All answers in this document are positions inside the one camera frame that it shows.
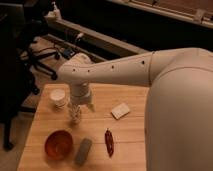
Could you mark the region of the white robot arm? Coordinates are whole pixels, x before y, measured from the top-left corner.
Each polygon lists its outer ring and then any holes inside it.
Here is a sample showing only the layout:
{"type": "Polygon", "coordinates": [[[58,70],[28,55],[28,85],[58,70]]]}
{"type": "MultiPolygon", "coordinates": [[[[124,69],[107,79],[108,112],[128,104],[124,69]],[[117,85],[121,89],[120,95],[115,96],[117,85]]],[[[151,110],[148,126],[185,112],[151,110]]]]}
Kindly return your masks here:
{"type": "Polygon", "coordinates": [[[213,171],[213,52],[169,49],[101,63],[78,53],[58,74],[77,104],[91,100],[91,83],[146,87],[147,171],[213,171]]]}

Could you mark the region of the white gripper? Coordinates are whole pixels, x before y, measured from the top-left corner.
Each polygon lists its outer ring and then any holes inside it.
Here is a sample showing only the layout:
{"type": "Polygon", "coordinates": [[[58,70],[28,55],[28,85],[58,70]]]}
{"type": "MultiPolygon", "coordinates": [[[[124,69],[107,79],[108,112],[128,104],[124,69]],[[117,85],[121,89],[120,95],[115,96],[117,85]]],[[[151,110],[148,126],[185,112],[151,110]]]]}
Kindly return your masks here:
{"type": "MultiPolygon", "coordinates": [[[[92,92],[90,90],[88,83],[83,84],[73,84],[70,86],[70,99],[73,104],[76,105],[84,105],[87,104],[88,108],[95,112],[95,108],[93,103],[91,102],[92,99],[92,92]]],[[[72,103],[68,103],[68,109],[72,113],[74,111],[72,103]]]]}

